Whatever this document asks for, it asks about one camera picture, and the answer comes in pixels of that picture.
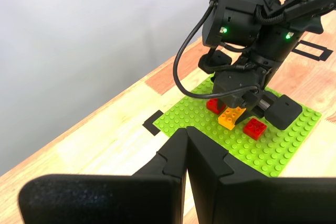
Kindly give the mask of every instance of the orange lego brick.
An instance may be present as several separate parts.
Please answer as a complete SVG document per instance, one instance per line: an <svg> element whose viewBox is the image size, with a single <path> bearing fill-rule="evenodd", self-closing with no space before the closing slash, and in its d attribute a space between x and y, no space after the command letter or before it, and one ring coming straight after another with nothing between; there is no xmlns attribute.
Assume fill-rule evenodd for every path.
<svg viewBox="0 0 336 224"><path fill-rule="evenodd" d="M226 127L228 130L232 130L235 127L237 119L244 113L246 109L237 107L235 109L227 108L223 114L218 118L218 123Z"/></svg>

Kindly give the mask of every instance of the wooden table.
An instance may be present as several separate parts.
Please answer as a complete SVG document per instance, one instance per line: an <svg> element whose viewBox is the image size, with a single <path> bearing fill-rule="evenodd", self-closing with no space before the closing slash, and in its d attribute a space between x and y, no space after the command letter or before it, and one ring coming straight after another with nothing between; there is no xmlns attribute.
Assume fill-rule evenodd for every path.
<svg viewBox="0 0 336 224"><path fill-rule="evenodd" d="M335 12L324 16L324 34L306 33L303 40L336 50L335 19ZM300 49L320 54L312 48ZM189 90L207 77L197 68L198 59L207 51L198 40L182 57L180 79ZM226 53L234 59L239 56ZM162 132L153 136L142 126L143 122L157 110L167 111L183 97L173 82L173 60L169 59L0 177L0 222L22 223L17 195L33 178L51 173L131 175L148 162L168 137ZM335 53L326 62L291 53L269 86L323 115L281 175L336 176ZM184 223L198 223L189 182L184 209Z"/></svg>

